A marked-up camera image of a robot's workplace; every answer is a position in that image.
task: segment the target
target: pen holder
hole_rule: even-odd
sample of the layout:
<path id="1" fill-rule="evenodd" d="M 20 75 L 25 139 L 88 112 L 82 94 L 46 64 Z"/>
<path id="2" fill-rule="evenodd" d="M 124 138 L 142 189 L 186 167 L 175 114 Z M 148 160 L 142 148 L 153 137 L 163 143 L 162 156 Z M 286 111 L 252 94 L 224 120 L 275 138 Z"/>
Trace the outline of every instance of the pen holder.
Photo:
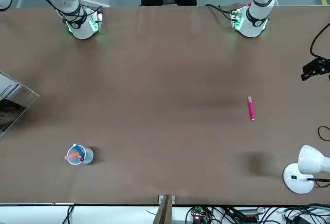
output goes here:
<path id="1" fill-rule="evenodd" d="M 79 146 L 79 148 L 82 150 L 84 156 L 83 159 L 84 161 L 81 161 L 80 158 L 78 156 L 75 157 L 70 157 L 68 158 L 68 162 L 73 165 L 73 166 L 77 166 L 77 165 L 87 165 L 89 163 L 91 163 L 93 161 L 94 158 L 94 153 L 90 148 L 85 148 L 82 145 L 77 145 Z M 71 154 L 76 153 L 76 149 L 74 146 L 72 146 L 68 152 L 67 152 L 67 156 L 70 156 Z"/>

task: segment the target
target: white desk lamp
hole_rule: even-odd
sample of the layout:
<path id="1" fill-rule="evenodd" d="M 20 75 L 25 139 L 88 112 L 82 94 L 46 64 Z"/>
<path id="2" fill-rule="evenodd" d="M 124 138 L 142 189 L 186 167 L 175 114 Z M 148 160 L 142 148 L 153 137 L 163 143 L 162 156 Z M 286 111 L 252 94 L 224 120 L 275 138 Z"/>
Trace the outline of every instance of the white desk lamp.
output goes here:
<path id="1" fill-rule="evenodd" d="M 314 179 L 312 174 L 325 171 L 330 173 L 330 158 L 325 157 L 317 149 L 304 145 L 299 153 L 298 163 L 286 166 L 283 171 L 285 185 L 297 194 L 309 193 L 314 182 L 330 182 L 330 180 Z"/>

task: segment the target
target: tabletop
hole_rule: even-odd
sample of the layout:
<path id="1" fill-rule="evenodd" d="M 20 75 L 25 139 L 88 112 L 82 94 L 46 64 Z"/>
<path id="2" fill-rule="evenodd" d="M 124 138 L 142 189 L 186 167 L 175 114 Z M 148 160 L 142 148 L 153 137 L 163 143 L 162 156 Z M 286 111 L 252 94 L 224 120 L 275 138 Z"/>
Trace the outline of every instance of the tabletop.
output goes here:
<path id="1" fill-rule="evenodd" d="M 104 19 L 81 41 L 51 9 L 0 14 L 0 68 L 40 95 L 0 140 L 0 202 L 328 202 L 326 189 L 290 192 L 282 173 L 303 145 L 330 154 L 317 135 L 329 79 L 300 78 L 330 7 L 275 7 L 256 39 L 207 7 L 110 8 Z M 325 57 L 329 37 L 315 45 Z M 73 143 L 94 151 L 92 164 L 64 160 Z"/>

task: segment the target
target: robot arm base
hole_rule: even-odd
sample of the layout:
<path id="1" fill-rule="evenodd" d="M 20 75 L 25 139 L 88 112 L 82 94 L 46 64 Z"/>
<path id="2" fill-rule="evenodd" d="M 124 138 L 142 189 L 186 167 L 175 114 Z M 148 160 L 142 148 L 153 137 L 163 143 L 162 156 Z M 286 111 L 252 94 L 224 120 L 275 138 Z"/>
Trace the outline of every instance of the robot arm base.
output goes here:
<path id="1" fill-rule="evenodd" d="M 82 23 L 80 27 L 77 27 L 77 24 L 65 20 L 69 32 L 77 39 L 88 39 L 92 37 L 95 33 L 101 31 L 102 24 L 102 13 L 94 11 L 90 8 L 84 7 L 87 14 L 86 17 L 81 18 Z"/>
<path id="2" fill-rule="evenodd" d="M 249 12 L 249 6 L 243 6 L 234 11 L 231 18 L 236 21 L 232 21 L 232 26 L 245 37 L 257 37 L 266 28 L 268 17 L 262 20 L 255 19 L 251 22 L 251 18 L 249 19 L 246 15 L 247 12 Z"/>

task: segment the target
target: red pen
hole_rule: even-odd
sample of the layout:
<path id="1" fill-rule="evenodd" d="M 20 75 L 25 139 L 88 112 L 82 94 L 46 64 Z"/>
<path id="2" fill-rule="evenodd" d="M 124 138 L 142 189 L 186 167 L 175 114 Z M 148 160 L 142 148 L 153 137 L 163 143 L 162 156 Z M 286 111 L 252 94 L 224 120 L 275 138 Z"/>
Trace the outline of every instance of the red pen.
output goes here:
<path id="1" fill-rule="evenodd" d="M 250 112 L 250 118 L 252 121 L 254 121 L 256 118 L 254 116 L 254 110 L 253 110 L 253 103 L 252 98 L 248 97 L 247 100 L 249 101 L 249 112 Z"/>

